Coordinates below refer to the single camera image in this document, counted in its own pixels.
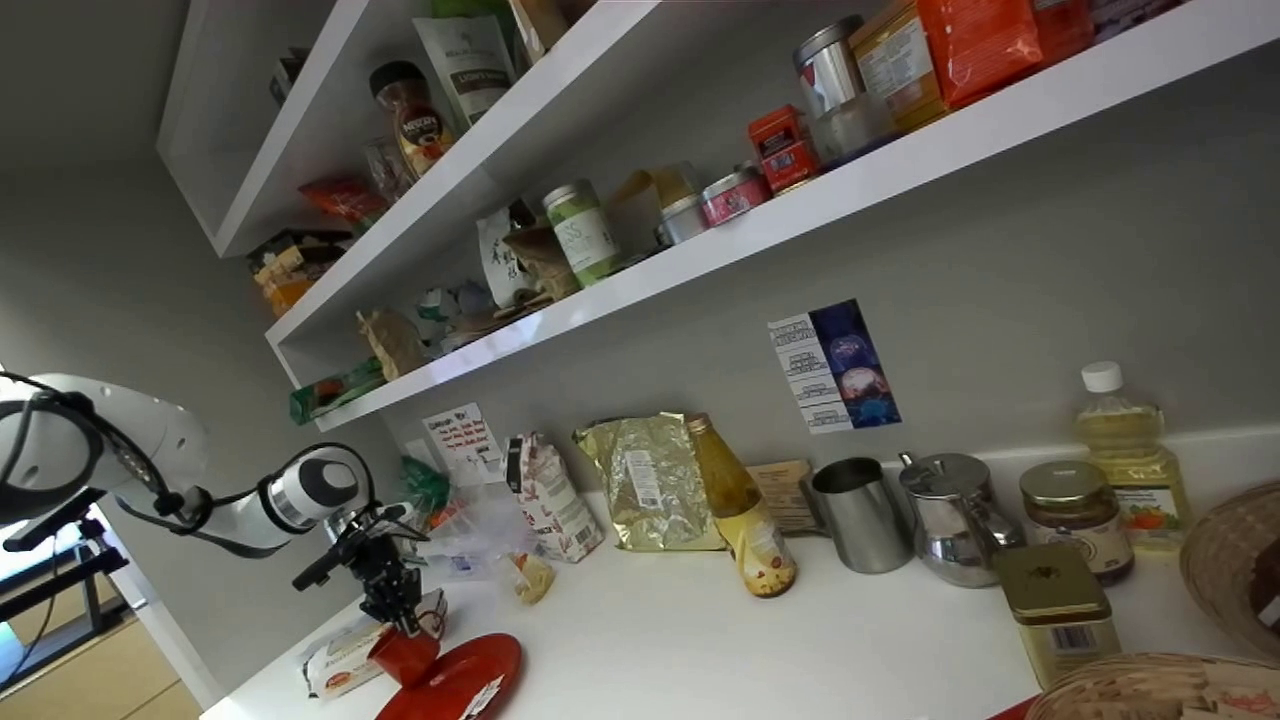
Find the stainless steel cup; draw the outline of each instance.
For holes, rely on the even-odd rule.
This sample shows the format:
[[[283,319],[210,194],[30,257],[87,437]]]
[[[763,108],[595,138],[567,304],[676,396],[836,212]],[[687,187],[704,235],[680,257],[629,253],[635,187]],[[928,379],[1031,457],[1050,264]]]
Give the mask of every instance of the stainless steel cup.
[[[873,457],[848,457],[809,481],[814,517],[823,522],[842,567],[880,577],[913,562],[913,531]]]

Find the red plate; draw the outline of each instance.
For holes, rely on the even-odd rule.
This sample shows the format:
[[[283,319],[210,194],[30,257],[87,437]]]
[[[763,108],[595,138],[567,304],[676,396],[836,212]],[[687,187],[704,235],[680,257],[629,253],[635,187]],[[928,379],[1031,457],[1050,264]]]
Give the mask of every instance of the red plate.
[[[443,651],[426,680],[400,689],[376,720],[493,720],[520,684],[520,641],[477,638]]]

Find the cooking oil bottle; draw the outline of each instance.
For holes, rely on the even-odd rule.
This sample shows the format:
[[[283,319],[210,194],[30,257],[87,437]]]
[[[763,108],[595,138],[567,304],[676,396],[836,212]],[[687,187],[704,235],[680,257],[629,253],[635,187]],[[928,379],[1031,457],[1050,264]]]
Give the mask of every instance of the cooking oil bottle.
[[[1081,368],[1088,402],[1075,407],[1075,437],[1118,502],[1118,523],[1140,554],[1175,554],[1188,528],[1188,491],[1175,457],[1159,445],[1157,402],[1122,392],[1117,361]]]

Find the red box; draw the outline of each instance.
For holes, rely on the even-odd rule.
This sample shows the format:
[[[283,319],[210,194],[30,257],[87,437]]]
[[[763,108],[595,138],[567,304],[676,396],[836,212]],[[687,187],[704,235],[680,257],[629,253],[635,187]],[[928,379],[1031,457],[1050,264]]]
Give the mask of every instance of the red box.
[[[952,108],[1093,46],[1088,0],[918,0],[918,19]]]

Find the metal canister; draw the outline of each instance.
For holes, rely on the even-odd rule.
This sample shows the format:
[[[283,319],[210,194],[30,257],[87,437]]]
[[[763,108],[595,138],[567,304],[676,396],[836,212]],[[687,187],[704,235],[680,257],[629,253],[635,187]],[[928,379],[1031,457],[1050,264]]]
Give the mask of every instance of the metal canister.
[[[1073,544],[1006,549],[997,577],[1040,689],[1118,651],[1110,604]]]
[[[1025,509],[1035,544],[1081,544],[1088,572],[1117,586],[1130,572],[1118,505],[1097,464],[1054,459],[1025,474]]]
[[[721,228],[748,215],[763,202],[766,202],[766,187],[761,185],[761,176],[737,169],[704,187],[704,222]]]
[[[794,73],[812,118],[851,106],[863,94],[842,46],[859,29],[859,18],[842,18],[794,49]]]
[[[603,209],[592,185],[560,185],[544,195],[560,253],[581,286],[595,286],[614,274],[620,248],[603,226]]]

